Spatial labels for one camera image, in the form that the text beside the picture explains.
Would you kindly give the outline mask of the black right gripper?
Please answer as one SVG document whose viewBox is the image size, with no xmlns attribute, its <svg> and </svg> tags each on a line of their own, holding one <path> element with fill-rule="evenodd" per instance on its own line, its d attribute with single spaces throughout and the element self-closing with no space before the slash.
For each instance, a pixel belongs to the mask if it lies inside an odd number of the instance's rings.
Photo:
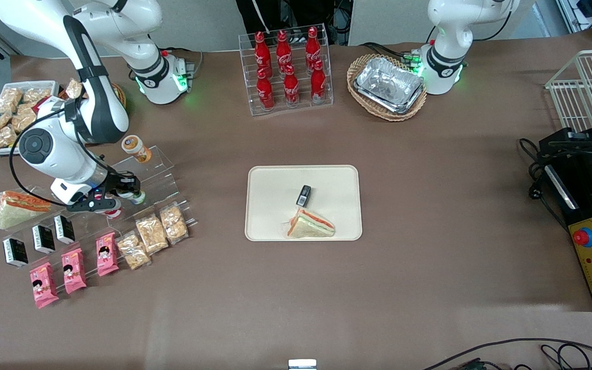
<svg viewBox="0 0 592 370">
<path fill-rule="evenodd" d="M 107 213 L 121 209 L 121 201 L 111 192 L 117 191 L 122 198 L 138 198 L 142 195 L 141 182 L 136 176 L 122 177 L 107 175 L 105 180 L 95 188 L 86 184 L 77 186 L 75 194 L 67 202 L 69 212 Z"/>
</svg>

